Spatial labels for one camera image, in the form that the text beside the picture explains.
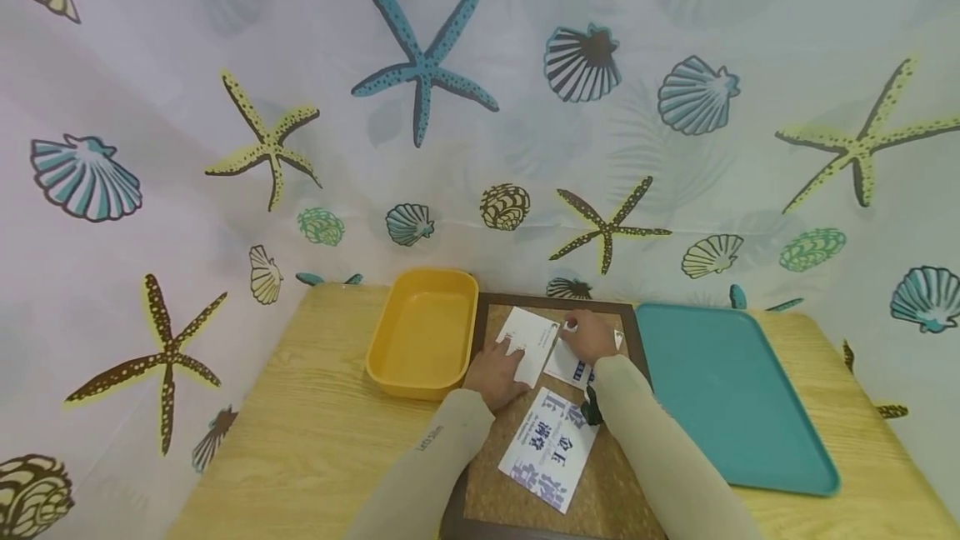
brown frame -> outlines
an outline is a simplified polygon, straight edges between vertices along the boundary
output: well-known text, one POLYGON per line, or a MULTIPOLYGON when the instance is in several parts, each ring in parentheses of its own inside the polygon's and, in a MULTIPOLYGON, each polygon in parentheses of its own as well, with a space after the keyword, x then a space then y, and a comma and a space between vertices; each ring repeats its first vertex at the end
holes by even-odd
MULTIPOLYGON (((481 292, 477 300, 477 314, 473 326, 473 342, 470 347, 470 361, 483 348, 487 334, 487 316, 491 305, 509 305, 513 307, 529 308, 556 308, 556 310, 574 310, 586 308, 596 313, 613 313, 620 315, 623 325, 624 342, 630 361, 642 372, 647 382, 650 380, 650 369, 647 366, 647 357, 643 351, 643 340, 637 318, 634 317, 633 307, 626 302, 599 302, 585 300, 567 300, 563 298, 543 298, 539 296, 523 296, 518 294, 491 294, 481 292)), ((501 523, 491 523, 466 519, 463 510, 467 507, 467 477, 469 468, 463 470, 457 479, 450 495, 447 509, 443 511, 443 520, 440 525, 441 540, 585 540, 587 536, 573 536, 560 532, 549 532, 544 529, 529 527, 504 526, 501 523)))

shower curtain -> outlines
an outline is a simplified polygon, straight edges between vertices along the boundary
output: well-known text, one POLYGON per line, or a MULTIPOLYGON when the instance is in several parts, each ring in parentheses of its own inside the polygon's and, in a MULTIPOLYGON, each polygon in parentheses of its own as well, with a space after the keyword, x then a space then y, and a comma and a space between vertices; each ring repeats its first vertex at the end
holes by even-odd
POLYGON ((807 313, 960 516, 960 1, 0 14, 0 538, 162 538, 309 287, 416 266, 807 313))

hand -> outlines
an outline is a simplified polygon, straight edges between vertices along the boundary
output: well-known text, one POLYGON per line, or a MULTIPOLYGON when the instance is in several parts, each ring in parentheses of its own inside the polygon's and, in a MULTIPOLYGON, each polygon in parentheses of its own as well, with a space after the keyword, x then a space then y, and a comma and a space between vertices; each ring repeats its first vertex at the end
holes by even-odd
POLYGON ((576 332, 569 332, 561 327, 560 338, 580 361, 592 366, 601 358, 618 354, 613 328, 600 315, 576 310, 567 313, 563 320, 569 327, 577 326, 576 332))
POLYGON ((510 350, 509 336, 503 342, 484 346, 480 354, 473 358, 467 377, 463 380, 463 389, 480 393, 491 413, 506 407, 514 398, 530 389, 526 383, 513 381, 523 359, 523 349, 514 351, 509 357, 507 350, 510 350))

white fabric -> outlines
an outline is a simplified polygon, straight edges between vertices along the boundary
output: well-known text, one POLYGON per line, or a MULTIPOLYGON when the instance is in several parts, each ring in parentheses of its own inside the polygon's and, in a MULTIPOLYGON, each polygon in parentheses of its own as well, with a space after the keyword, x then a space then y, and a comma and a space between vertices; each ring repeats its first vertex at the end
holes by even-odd
MULTIPOLYGON (((870 207, 855 199, 847 167, 786 214, 836 155, 775 137, 813 125, 857 135, 908 58, 915 73, 882 131, 960 116, 958 1, 480 0, 442 67, 479 84, 499 110, 435 87, 420 148, 415 84, 351 94, 407 60, 372 0, 74 1, 79 24, 40 2, 0 0, 0 463, 39 453, 65 465, 76 504, 44 538, 161 538, 198 479, 191 451, 221 409, 242 410, 308 289, 296 274, 390 283, 423 264, 465 269, 495 292, 542 294, 555 278, 576 278, 596 299, 730 307, 734 283, 750 308, 803 298, 795 310, 838 350, 848 340, 872 398, 909 407, 891 425, 960 517, 960 331, 923 333, 890 315, 910 268, 960 274, 960 134, 877 151, 870 207), (585 33, 590 23, 619 42, 622 81, 599 100, 563 102, 544 77, 546 42, 557 27, 585 33), (739 78, 728 123, 700 136, 671 130, 657 112, 658 88, 691 55, 739 78), (312 164, 322 190, 284 162, 284 191, 268 212, 269 163, 204 175, 257 142, 223 86, 225 68, 268 128, 294 107, 320 110, 285 147, 312 164), (64 143, 64 134, 116 148, 142 206, 90 223, 51 204, 34 180, 31 141, 64 143), (594 229, 557 188, 608 222, 647 175, 652 186, 623 224, 671 236, 614 236, 606 275, 601 238, 548 261, 594 229), (487 227, 480 211, 484 191, 504 183, 530 197, 512 232, 487 227), (409 247, 391 241, 385 222, 402 203, 428 206, 435 226, 409 247), (298 229, 298 214, 315 207, 342 220, 338 245, 298 229), (794 238, 821 228, 846 235, 838 255, 803 272, 778 263, 794 238), (732 267, 684 275, 684 253, 718 234, 743 238, 732 267), (251 292, 258 245, 283 275, 266 306, 251 292), (227 293, 184 349, 222 386, 176 370, 166 457, 156 371, 101 400, 64 402, 102 371, 158 350, 141 306, 147 274, 172 334, 227 293)), ((397 3, 426 50, 458 1, 397 3)))

teal plastic tray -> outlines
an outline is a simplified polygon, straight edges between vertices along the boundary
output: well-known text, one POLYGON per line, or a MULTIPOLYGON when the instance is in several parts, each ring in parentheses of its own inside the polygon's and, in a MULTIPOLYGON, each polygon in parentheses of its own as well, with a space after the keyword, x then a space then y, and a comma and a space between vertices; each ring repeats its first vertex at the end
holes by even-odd
POLYGON ((838 470, 756 319, 643 304, 637 323, 657 400, 728 483, 836 494, 838 470))

